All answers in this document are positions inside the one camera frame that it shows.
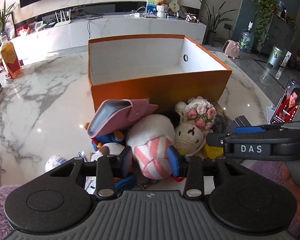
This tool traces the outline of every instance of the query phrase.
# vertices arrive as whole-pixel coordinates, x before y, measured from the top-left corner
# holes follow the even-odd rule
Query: open cardboard box
[[[95,110],[107,99],[150,98],[157,112],[202,96],[219,100],[231,69],[185,35],[138,34],[89,40]]]

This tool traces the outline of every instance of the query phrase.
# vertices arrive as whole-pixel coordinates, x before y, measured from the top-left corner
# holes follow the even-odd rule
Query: gray tile floor
[[[216,43],[215,46],[204,45],[211,51],[222,52],[221,44]],[[269,69],[267,67],[267,57],[258,57],[255,54],[240,53],[239,59],[231,60],[241,68],[267,95],[267,97],[276,105],[282,97],[288,80],[294,78],[300,83],[300,74],[297,70],[284,69],[279,80],[276,80],[275,75],[278,70]],[[300,121],[300,111],[298,111],[295,121]]]

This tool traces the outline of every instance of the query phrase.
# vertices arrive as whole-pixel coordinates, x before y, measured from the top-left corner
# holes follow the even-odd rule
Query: smartphone
[[[290,79],[270,123],[292,122],[300,108],[300,83]]]

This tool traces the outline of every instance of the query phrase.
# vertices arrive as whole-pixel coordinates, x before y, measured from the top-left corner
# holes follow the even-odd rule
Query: purple fluffy blanket
[[[251,169],[260,175],[272,180],[273,182],[283,185],[281,180],[281,162],[256,162]],[[8,223],[8,220],[4,214],[3,204],[10,192],[19,186],[4,186],[0,188],[0,240],[10,232],[12,229]],[[295,220],[292,221],[290,228],[290,233],[294,236],[298,236],[300,233],[300,224]]]

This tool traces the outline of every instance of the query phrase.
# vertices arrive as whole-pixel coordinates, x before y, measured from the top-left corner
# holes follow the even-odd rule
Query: pink card holder
[[[158,108],[149,99],[108,99],[102,102],[88,126],[91,138],[125,130]]]

